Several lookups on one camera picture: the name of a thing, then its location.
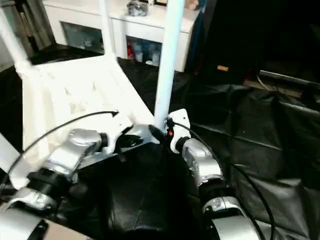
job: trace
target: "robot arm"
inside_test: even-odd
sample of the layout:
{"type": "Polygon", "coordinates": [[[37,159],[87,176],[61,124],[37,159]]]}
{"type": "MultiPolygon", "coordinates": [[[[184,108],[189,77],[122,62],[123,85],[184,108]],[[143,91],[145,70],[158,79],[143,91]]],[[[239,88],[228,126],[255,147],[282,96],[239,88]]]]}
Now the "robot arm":
{"type": "Polygon", "coordinates": [[[40,217],[56,209],[73,182],[82,160],[108,146],[107,136],[93,130],[74,129],[0,213],[0,239],[41,240],[48,224],[40,217]]]}
{"type": "MultiPolygon", "coordinates": [[[[169,115],[170,122],[190,127],[186,110],[169,115]]],[[[209,149],[190,137],[186,129],[168,124],[170,148],[187,163],[199,190],[202,212],[209,235],[217,240],[259,240],[254,224],[228,186],[221,167],[209,149]]]]}

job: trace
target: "white pole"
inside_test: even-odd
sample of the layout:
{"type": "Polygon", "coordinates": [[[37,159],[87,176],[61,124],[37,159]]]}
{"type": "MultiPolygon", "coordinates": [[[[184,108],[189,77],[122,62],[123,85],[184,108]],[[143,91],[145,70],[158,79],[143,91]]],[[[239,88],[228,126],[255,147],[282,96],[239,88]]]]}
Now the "white pole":
{"type": "Polygon", "coordinates": [[[15,64],[28,62],[28,56],[22,46],[18,43],[2,7],[0,7],[0,37],[2,37],[15,64]]]}
{"type": "Polygon", "coordinates": [[[99,8],[102,20],[102,39],[103,39],[103,47],[104,47],[104,55],[110,56],[113,54],[112,50],[112,41],[110,36],[110,23],[109,23],[109,8],[108,8],[108,0],[99,0],[99,8]]]}
{"type": "Polygon", "coordinates": [[[162,131],[165,131],[165,120],[169,113],[184,7],[185,0],[169,0],[166,10],[165,32],[154,110],[154,124],[162,131]]]}

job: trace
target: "small object on shelf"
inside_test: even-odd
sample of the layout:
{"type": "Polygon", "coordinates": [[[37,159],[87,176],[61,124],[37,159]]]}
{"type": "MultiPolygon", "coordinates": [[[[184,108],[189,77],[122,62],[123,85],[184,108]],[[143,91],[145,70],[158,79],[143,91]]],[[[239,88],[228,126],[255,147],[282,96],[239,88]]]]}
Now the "small object on shelf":
{"type": "Polygon", "coordinates": [[[196,10],[199,5],[199,0],[185,0],[185,7],[189,10],[196,10]]]}
{"type": "Polygon", "coordinates": [[[134,60],[135,59],[135,54],[134,54],[134,51],[132,49],[132,45],[131,45],[131,41],[128,41],[128,59],[129,60],[134,60]]]}
{"type": "Polygon", "coordinates": [[[142,63],[144,61],[144,53],[142,51],[139,51],[135,54],[135,59],[139,62],[142,63]]]}
{"type": "Polygon", "coordinates": [[[150,6],[155,4],[166,6],[168,4],[168,0],[140,0],[140,2],[149,3],[150,6]]]}
{"type": "Polygon", "coordinates": [[[131,0],[126,6],[128,8],[129,16],[143,17],[148,14],[148,4],[146,3],[131,0]]]}
{"type": "Polygon", "coordinates": [[[155,51],[152,54],[152,63],[154,66],[159,66],[160,65],[160,52],[159,51],[155,51]]]}

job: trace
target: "black wire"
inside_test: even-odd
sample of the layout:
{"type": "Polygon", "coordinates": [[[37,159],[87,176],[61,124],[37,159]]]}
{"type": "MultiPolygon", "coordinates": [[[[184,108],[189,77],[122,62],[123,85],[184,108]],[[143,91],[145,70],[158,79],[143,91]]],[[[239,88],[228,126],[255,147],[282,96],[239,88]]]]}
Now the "black wire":
{"type": "MultiPolygon", "coordinates": [[[[205,145],[210,153],[212,154],[212,156],[218,160],[217,158],[217,155],[214,153],[214,151],[211,149],[211,147],[198,135],[196,134],[194,131],[192,131],[190,128],[178,123],[178,122],[174,122],[172,121],[171,122],[172,124],[175,124],[177,126],[180,126],[186,130],[188,130],[190,133],[192,133],[203,145],[205,145]]],[[[259,196],[259,198],[261,199],[262,203],[263,203],[263,206],[265,208],[265,210],[267,211],[268,213],[268,216],[269,216],[269,219],[270,219],[270,225],[271,225],[271,235],[270,235],[270,240],[274,240],[275,237],[276,237],[276,223],[275,223],[275,218],[274,218],[274,215],[265,199],[265,197],[263,196],[263,194],[261,193],[261,191],[258,189],[257,185],[250,179],[250,177],[245,173],[245,171],[243,171],[240,167],[238,167],[237,165],[235,164],[231,164],[231,166],[236,169],[239,173],[241,173],[244,178],[248,181],[248,183],[252,186],[252,188],[254,189],[254,191],[256,192],[256,194],[259,196]]],[[[252,221],[252,224],[255,226],[255,228],[257,228],[258,224],[256,222],[256,220],[253,218],[253,217],[249,217],[252,221]]],[[[259,230],[257,229],[257,231],[259,233],[262,233],[260,227],[259,227],[259,230]]]]}
{"type": "Polygon", "coordinates": [[[7,174],[5,174],[2,178],[2,181],[1,181],[1,185],[0,185],[0,199],[2,197],[2,192],[3,190],[5,189],[5,186],[7,184],[7,181],[9,179],[9,174],[12,172],[12,170],[15,168],[15,166],[18,164],[18,162],[23,158],[24,154],[27,153],[30,149],[32,149],[35,145],[37,145],[42,139],[44,139],[45,137],[47,137],[48,135],[52,134],[53,132],[69,125],[69,124],[72,124],[78,120],[81,120],[81,119],[84,119],[84,118],[88,118],[88,117],[91,117],[91,116],[95,116],[95,115],[102,115],[102,114],[113,114],[113,115],[116,115],[117,112],[115,111],[98,111],[98,112],[93,112],[93,113],[90,113],[90,114],[86,114],[86,115],[83,115],[83,116],[80,116],[80,117],[77,117],[73,120],[70,120],[70,121],[67,121],[66,123],[64,124],[61,124],[53,129],[51,129],[50,131],[46,132],[45,134],[43,134],[41,137],[39,137],[38,139],[36,139],[33,143],[31,143],[23,153],[21,153],[19,155],[19,157],[17,157],[13,164],[11,165],[9,171],[7,172],[7,174]]]}
{"type": "Polygon", "coordinates": [[[275,222],[275,218],[274,215],[265,199],[265,197],[262,195],[261,191],[258,189],[257,185],[250,179],[250,177],[248,176],[248,174],[246,174],[245,171],[243,171],[240,167],[238,167],[237,165],[232,165],[232,167],[234,169],[236,169],[239,173],[241,173],[241,175],[248,181],[248,183],[252,186],[252,188],[254,189],[254,191],[256,192],[256,194],[259,196],[259,198],[261,199],[263,206],[265,208],[265,210],[268,213],[269,219],[270,219],[270,225],[271,225],[271,235],[270,235],[270,240],[274,240],[276,237],[276,222],[275,222]]]}
{"type": "Polygon", "coordinates": [[[178,122],[173,122],[174,125],[177,125],[177,126],[180,126],[184,129],[187,129],[190,133],[192,133],[193,135],[196,136],[196,138],[203,144],[206,146],[207,149],[209,149],[210,153],[212,154],[212,156],[215,158],[215,159],[218,159],[217,158],[217,155],[214,153],[214,151],[212,151],[211,147],[198,135],[196,134],[194,131],[192,131],[190,128],[186,127],[185,125],[182,125],[178,122]]]}

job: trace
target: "white shelf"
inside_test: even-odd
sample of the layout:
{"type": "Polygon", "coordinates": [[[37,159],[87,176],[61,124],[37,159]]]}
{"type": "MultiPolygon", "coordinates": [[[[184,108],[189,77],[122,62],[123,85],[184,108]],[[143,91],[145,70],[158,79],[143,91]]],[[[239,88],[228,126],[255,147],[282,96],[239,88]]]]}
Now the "white shelf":
{"type": "MultiPolygon", "coordinates": [[[[109,16],[112,19],[148,25],[157,28],[164,28],[166,22],[165,6],[155,5],[149,7],[147,16],[128,16],[127,3],[129,0],[108,0],[110,8],[109,16]]],[[[44,0],[45,6],[73,10],[100,16],[98,0],[44,0]]],[[[192,11],[185,9],[183,13],[181,32],[190,34],[194,23],[199,15],[199,10],[192,11]]]]}

